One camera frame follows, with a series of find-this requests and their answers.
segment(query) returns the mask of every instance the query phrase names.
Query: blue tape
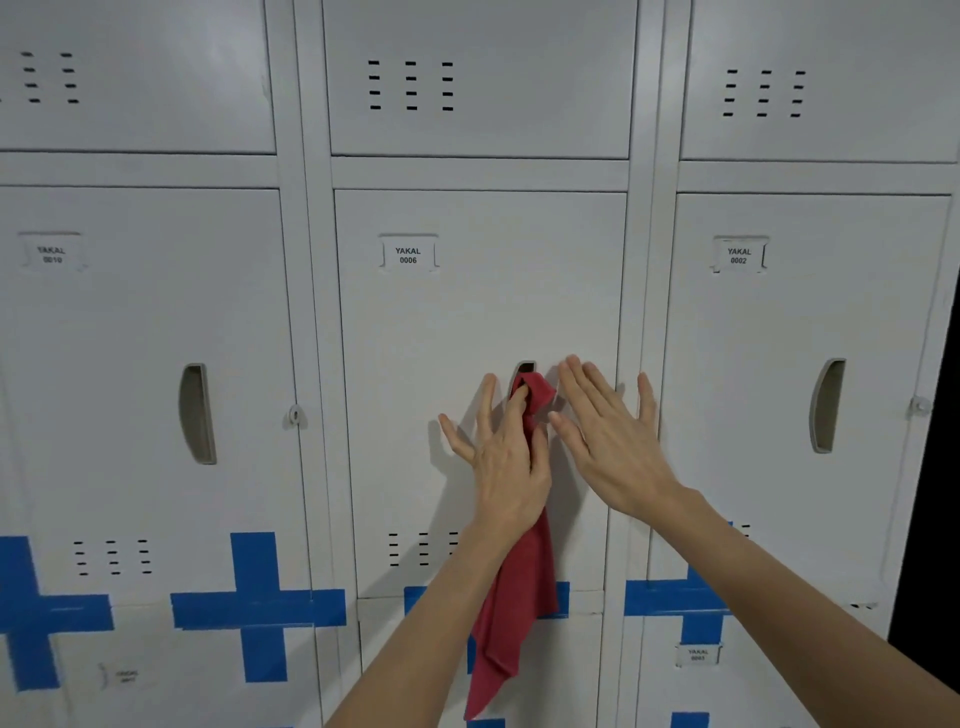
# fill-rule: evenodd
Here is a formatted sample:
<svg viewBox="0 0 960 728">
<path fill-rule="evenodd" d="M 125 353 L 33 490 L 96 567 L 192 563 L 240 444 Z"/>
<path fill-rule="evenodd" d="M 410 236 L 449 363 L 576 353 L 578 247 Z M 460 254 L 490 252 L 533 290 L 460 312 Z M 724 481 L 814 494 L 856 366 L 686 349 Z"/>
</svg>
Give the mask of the blue tape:
<svg viewBox="0 0 960 728">
<path fill-rule="evenodd" d="M 426 587 L 403 587 L 403 616 L 410 614 L 410 610 L 414 608 L 414 604 L 420 600 L 424 592 Z"/>
<path fill-rule="evenodd" d="M 559 608 L 552 615 L 544 615 L 540 619 L 567 619 L 570 616 L 570 582 L 557 582 L 557 604 Z"/>
<path fill-rule="evenodd" d="M 723 612 L 684 615 L 680 644 L 720 644 L 723 616 Z"/>
<path fill-rule="evenodd" d="M 171 594 L 174 626 L 184 630 L 240 630 L 248 683 L 287 680 L 286 627 L 347 624 L 343 589 L 280 589 L 276 535 L 231 533 L 235 592 Z"/>
<path fill-rule="evenodd" d="M 627 582 L 624 617 L 683 617 L 681 644 L 720 644 L 723 617 L 730 613 L 723 599 L 690 567 L 686 579 Z"/>
<path fill-rule="evenodd" d="M 670 716 L 670 728 L 709 728 L 709 713 L 674 713 Z"/>
<path fill-rule="evenodd" d="M 477 641 L 470 635 L 467 638 L 467 675 L 473 674 L 473 666 L 477 662 Z"/>
<path fill-rule="evenodd" d="M 0 634 L 18 692 L 60 687 L 50 635 L 112 629 L 108 595 L 41 595 L 28 538 L 0 536 Z"/>
</svg>

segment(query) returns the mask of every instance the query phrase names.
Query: right hand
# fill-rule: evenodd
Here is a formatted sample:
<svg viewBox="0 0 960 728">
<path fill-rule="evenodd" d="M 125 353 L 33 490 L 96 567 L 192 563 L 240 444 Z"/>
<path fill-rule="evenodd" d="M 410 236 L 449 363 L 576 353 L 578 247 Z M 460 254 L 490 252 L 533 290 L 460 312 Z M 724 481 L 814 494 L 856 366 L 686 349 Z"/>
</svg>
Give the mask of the right hand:
<svg viewBox="0 0 960 728">
<path fill-rule="evenodd" d="M 683 486 L 657 440 L 657 401 L 647 375 L 641 372 L 636 378 L 639 418 L 630 414 L 596 366 L 581 365 L 576 356 L 560 363 L 560 383 L 580 426 L 559 412 L 550 413 L 550 424 L 580 475 L 611 508 L 655 521 L 661 506 Z"/>
</svg>

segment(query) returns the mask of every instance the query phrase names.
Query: locker handle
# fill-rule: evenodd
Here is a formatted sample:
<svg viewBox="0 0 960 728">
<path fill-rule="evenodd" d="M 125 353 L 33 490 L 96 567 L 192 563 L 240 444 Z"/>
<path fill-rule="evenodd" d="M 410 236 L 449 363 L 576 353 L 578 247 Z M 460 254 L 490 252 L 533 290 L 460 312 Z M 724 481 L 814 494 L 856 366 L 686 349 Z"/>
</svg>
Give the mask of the locker handle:
<svg viewBox="0 0 960 728">
<path fill-rule="evenodd" d="M 187 364 L 180 377 L 180 428 L 193 459 L 201 465 L 215 465 L 213 420 L 206 386 L 206 365 Z"/>
<path fill-rule="evenodd" d="M 814 452 L 833 452 L 840 390 L 843 388 L 846 368 L 846 359 L 828 360 L 813 387 L 813 397 L 810 398 L 810 445 Z"/>
</svg>

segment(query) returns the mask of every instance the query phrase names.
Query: red cloth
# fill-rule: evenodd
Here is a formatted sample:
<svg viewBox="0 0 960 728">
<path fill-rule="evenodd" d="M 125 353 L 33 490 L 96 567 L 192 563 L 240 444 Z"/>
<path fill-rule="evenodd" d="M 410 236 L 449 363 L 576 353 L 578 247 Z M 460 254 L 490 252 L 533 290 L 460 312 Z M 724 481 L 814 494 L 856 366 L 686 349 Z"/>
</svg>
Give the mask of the red cloth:
<svg viewBox="0 0 960 728">
<path fill-rule="evenodd" d="M 523 432 L 529 444 L 536 428 L 534 415 L 553 400 L 557 391 L 542 375 L 533 372 L 517 375 L 511 395 L 521 384 L 530 387 L 523 413 Z M 477 649 L 466 720 L 473 720 L 493 700 L 500 686 L 519 672 L 520 645 L 534 620 L 559 609 L 550 522 L 544 508 L 534 527 L 507 554 L 473 625 Z"/>
</svg>

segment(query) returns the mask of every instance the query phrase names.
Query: locker vent slot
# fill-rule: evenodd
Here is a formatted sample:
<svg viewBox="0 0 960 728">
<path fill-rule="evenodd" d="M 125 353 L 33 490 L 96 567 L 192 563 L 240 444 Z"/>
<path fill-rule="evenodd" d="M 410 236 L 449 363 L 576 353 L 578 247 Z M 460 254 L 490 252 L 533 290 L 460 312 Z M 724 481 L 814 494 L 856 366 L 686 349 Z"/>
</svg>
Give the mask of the locker vent slot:
<svg viewBox="0 0 960 728">
<path fill-rule="evenodd" d="M 154 558 L 149 539 L 74 540 L 73 564 L 78 576 L 120 576 L 154 573 Z"/>
<path fill-rule="evenodd" d="M 799 119 L 806 91 L 805 76 L 806 71 L 799 70 L 794 71 L 793 77 L 788 80 L 778 79 L 772 69 L 763 68 L 755 80 L 750 82 L 740 78 L 739 68 L 728 68 L 723 77 L 721 113 L 724 118 L 733 118 L 739 100 L 740 106 L 744 101 L 752 103 L 753 114 L 758 119 Z"/>
<path fill-rule="evenodd" d="M 405 559 L 406 567 L 437 566 L 453 553 L 453 549 L 459 543 L 460 531 L 447 531 L 443 535 L 434 536 L 426 531 L 419 531 L 410 536 L 404 536 L 399 531 L 391 531 L 387 534 L 387 564 L 391 568 L 398 567 Z"/>
<path fill-rule="evenodd" d="M 40 54 L 19 52 L 19 67 L 23 82 L 21 100 L 30 105 L 80 103 L 77 90 L 77 64 L 71 51 Z M 7 89 L 0 88 L 0 101 L 12 98 Z"/>
<path fill-rule="evenodd" d="M 367 95 L 373 97 L 370 110 L 453 111 L 453 61 L 442 61 L 439 69 L 430 65 L 367 60 Z"/>
</svg>

